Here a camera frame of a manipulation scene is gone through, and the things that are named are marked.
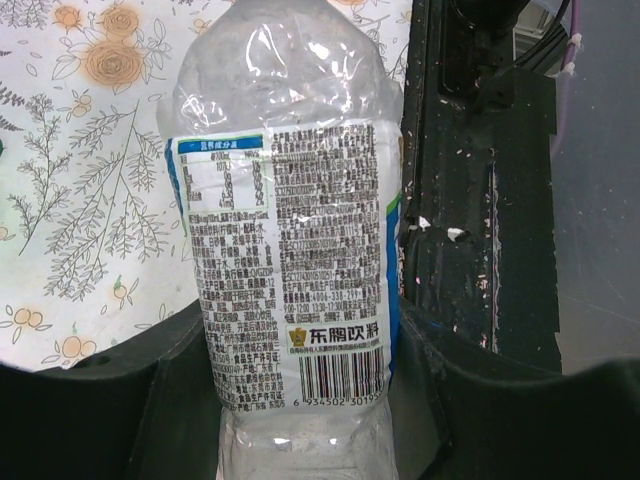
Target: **blue header strip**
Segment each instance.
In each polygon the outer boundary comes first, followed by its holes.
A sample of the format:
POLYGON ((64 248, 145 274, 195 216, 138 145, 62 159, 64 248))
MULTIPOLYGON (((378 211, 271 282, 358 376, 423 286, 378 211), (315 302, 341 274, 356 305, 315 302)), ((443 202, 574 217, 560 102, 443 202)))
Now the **blue header strip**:
POLYGON ((178 143, 178 154, 194 152, 218 152, 220 150, 248 150, 262 148, 262 135, 255 137, 229 138, 220 140, 183 140, 178 143))

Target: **bottle label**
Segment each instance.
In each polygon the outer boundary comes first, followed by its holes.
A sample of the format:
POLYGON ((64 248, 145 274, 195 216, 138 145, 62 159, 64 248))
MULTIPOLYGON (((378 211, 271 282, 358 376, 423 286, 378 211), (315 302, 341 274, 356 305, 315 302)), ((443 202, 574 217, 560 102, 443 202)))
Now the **bottle label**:
POLYGON ((239 414, 362 407, 399 325, 397 125, 172 139, 215 383, 239 414))

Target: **gold logo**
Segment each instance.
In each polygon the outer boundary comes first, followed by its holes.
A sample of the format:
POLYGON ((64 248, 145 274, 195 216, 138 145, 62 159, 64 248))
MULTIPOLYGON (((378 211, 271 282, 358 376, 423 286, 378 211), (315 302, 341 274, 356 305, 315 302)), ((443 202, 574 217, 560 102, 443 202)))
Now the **gold logo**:
POLYGON ((289 332, 294 347, 304 347, 304 341, 307 339, 307 331, 298 327, 289 332))

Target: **barcode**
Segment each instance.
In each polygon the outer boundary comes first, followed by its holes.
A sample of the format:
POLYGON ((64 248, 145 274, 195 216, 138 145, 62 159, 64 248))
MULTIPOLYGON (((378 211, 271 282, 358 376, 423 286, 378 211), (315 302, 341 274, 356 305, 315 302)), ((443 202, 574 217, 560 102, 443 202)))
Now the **barcode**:
POLYGON ((375 395, 384 388, 382 347, 369 352, 300 358, 302 398, 352 399, 375 395))

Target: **white floral surface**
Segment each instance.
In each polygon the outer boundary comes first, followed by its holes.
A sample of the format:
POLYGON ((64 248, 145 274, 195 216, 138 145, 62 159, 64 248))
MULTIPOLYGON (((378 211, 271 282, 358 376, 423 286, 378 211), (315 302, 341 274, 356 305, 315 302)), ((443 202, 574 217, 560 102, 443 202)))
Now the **white floral surface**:
MULTIPOLYGON (((331 1, 402 82, 411 0, 331 1)), ((0 362, 66 368, 197 298, 155 108, 230 5, 0 0, 0 362)))

